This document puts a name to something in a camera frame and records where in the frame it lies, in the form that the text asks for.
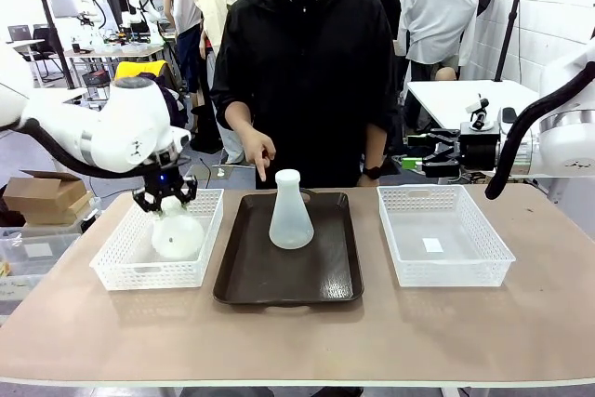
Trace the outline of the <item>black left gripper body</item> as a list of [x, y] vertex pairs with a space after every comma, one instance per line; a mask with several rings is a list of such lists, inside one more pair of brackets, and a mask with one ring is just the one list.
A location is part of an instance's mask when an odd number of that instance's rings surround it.
[[185, 180], [179, 167], [160, 166], [143, 176], [144, 195], [151, 197], [181, 196], [186, 192]]

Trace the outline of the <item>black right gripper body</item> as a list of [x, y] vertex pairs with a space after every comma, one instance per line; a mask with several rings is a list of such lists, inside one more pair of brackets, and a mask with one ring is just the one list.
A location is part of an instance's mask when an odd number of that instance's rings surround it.
[[459, 163], [466, 169], [494, 169], [499, 140], [497, 135], [461, 135]]

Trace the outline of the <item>person's right hand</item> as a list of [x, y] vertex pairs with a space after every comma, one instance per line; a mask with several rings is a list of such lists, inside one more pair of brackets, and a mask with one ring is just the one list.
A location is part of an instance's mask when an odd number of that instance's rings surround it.
[[246, 161], [256, 167], [258, 178], [264, 182], [267, 179], [267, 169], [276, 154], [272, 140], [252, 127], [242, 134], [241, 140]]

